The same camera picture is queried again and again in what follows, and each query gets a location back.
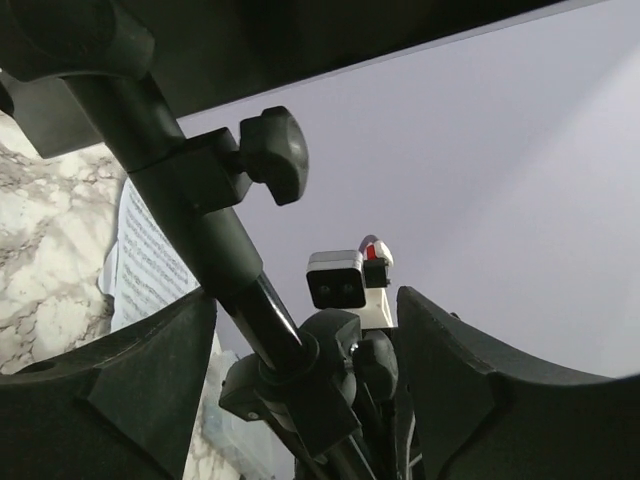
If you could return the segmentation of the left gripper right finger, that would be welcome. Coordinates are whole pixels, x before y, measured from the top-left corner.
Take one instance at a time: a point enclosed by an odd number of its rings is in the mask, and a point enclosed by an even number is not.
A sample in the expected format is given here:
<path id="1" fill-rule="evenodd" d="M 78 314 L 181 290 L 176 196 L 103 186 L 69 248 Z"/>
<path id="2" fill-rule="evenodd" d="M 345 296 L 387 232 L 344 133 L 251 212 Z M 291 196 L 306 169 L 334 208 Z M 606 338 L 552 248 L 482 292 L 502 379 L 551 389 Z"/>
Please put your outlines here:
<path id="1" fill-rule="evenodd" d="M 411 287 L 399 336 L 428 479 L 635 479 L 639 379 L 537 358 Z"/>

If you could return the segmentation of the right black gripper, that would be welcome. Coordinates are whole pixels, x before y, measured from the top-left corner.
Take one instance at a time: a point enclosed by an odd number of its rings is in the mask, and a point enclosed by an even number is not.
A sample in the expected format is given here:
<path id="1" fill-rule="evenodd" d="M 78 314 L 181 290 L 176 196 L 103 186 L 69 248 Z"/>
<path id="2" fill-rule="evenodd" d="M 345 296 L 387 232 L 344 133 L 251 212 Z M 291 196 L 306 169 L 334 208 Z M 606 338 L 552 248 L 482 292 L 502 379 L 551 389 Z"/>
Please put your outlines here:
<path id="1" fill-rule="evenodd" d="M 392 328 L 395 326 L 388 300 L 389 269 L 394 259 L 389 247 L 380 239 L 363 239 L 359 251 L 364 258 L 366 305 L 360 310 L 364 329 Z"/>

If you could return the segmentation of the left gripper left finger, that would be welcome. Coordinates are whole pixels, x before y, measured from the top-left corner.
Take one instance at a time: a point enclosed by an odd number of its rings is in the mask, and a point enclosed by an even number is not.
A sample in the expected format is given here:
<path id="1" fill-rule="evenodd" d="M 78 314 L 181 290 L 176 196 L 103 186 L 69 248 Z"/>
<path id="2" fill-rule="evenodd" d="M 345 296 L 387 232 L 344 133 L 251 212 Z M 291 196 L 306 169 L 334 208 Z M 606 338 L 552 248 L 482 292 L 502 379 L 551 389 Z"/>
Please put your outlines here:
<path id="1" fill-rule="evenodd" d="M 180 479 L 217 309 L 194 291 L 1 377 L 4 479 Z"/>

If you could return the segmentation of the sheet music page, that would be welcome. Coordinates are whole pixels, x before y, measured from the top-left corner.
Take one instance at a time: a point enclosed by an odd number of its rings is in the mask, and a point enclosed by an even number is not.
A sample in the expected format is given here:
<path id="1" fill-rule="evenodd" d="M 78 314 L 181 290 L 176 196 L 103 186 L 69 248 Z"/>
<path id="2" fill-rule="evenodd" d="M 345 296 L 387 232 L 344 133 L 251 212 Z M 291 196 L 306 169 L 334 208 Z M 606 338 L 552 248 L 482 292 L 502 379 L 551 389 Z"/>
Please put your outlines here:
<path id="1" fill-rule="evenodd" d="M 98 277 L 113 299 L 110 331 L 149 317 L 199 286 L 130 180 L 120 197 L 116 238 Z"/>

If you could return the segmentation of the black perforated music stand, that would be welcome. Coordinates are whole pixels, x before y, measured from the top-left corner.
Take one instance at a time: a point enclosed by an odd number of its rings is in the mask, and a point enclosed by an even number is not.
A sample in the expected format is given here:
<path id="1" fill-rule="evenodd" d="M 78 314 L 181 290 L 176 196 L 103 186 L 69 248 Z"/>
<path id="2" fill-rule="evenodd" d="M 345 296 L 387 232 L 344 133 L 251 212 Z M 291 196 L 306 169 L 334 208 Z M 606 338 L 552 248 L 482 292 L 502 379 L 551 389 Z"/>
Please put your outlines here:
<path id="1" fill-rule="evenodd" d="M 300 333 L 236 214 L 255 183 L 298 201 L 309 154 L 284 107 L 188 139 L 181 117 L 477 34 L 547 1 L 5 1 L 1 67 L 63 83 L 163 233 L 268 371 L 308 383 L 327 345 Z"/>

